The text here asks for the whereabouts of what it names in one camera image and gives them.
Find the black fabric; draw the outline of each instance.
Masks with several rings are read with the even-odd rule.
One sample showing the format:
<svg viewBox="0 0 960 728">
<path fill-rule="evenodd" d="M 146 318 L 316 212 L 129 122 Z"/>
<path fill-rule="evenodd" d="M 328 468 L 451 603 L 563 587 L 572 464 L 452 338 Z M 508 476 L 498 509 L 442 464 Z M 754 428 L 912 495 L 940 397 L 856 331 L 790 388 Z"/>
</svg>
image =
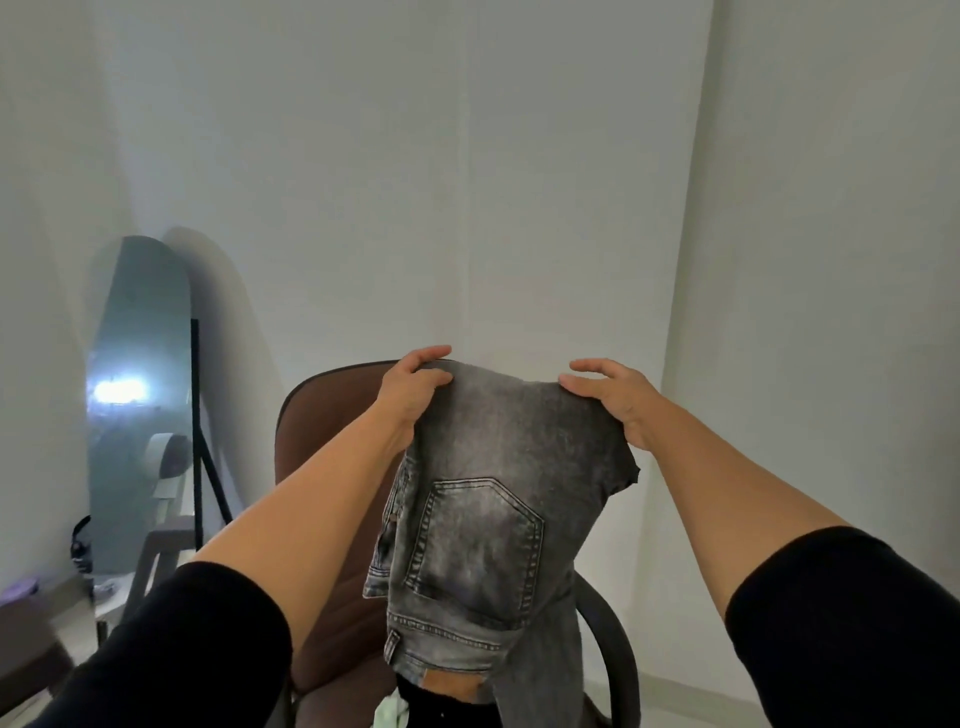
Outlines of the black fabric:
<svg viewBox="0 0 960 728">
<path fill-rule="evenodd" d="M 263 728 L 290 669 L 286 619 L 250 579 L 191 562 L 78 667 L 34 728 Z"/>
<path fill-rule="evenodd" d="M 407 728 L 456 726 L 456 728 L 501 728 L 500 713 L 495 703 L 473 705 L 446 695 L 426 691 L 402 675 L 396 677 L 400 697 L 410 706 Z"/>
<path fill-rule="evenodd" d="M 960 602 L 853 528 L 803 536 L 733 595 L 727 629 L 775 728 L 960 724 Z M 79 667 L 35 728 L 263 728 L 290 666 L 272 600 L 214 564 L 180 568 Z M 398 680 L 410 728 L 499 725 Z"/>
<path fill-rule="evenodd" d="M 775 728 L 960 725 L 960 602 L 862 531 L 785 546 L 726 622 Z"/>
</svg>

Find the floor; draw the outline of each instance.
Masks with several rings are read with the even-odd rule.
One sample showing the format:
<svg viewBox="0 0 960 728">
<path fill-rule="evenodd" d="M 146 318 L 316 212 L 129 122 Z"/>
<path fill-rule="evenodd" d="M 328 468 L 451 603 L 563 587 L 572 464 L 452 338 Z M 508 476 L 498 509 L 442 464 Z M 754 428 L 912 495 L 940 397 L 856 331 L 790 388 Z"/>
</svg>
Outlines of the floor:
<svg viewBox="0 0 960 728">
<path fill-rule="evenodd" d="M 83 662 L 96 651 L 97 636 L 93 626 L 93 612 L 85 602 L 77 604 L 54 619 L 54 628 L 75 663 Z M 0 717 L 0 728 L 24 728 L 49 702 L 50 695 L 46 692 L 36 696 L 13 712 Z M 712 723 L 647 708 L 643 711 L 642 728 L 714 728 L 714 726 Z"/>
</svg>

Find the mirror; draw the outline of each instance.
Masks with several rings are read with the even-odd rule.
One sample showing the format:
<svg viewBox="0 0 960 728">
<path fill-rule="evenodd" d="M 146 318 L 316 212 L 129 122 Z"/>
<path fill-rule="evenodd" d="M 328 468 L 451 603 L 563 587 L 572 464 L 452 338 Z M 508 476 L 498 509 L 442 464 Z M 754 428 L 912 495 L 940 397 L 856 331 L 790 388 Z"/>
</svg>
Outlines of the mirror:
<svg viewBox="0 0 960 728">
<path fill-rule="evenodd" d="M 86 371 L 94 583 L 130 580 L 147 534 L 193 513 L 190 283 L 160 241 L 123 239 Z"/>
</svg>

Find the chair armrest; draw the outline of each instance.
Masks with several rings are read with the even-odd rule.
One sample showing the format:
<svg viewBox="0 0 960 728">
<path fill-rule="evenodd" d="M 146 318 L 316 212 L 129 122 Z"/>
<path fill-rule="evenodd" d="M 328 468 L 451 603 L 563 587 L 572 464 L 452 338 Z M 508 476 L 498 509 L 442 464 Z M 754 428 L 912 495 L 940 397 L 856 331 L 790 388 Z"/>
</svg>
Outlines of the chair armrest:
<svg viewBox="0 0 960 728">
<path fill-rule="evenodd" d="M 590 632 L 600 645 L 610 680 L 612 728 L 637 728 L 640 724 L 640 679 L 627 633 L 607 601 L 579 573 L 573 593 Z"/>
</svg>

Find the denim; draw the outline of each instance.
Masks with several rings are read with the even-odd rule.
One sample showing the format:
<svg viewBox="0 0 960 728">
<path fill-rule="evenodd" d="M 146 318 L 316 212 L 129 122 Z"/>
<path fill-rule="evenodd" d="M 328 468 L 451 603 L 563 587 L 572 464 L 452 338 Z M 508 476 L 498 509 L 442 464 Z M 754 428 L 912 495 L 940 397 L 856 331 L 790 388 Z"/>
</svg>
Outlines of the denim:
<svg viewBox="0 0 960 728">
<path fill-rule="evenodd" d="M 608 497 L 636 482 L 596 400 L 459 362 L 415 428 L 364 596 L 387 597 L 384 658 L 480 675 L 505 728 L 576 726 L 583 660 L 573 560 Z"/>
</svg>

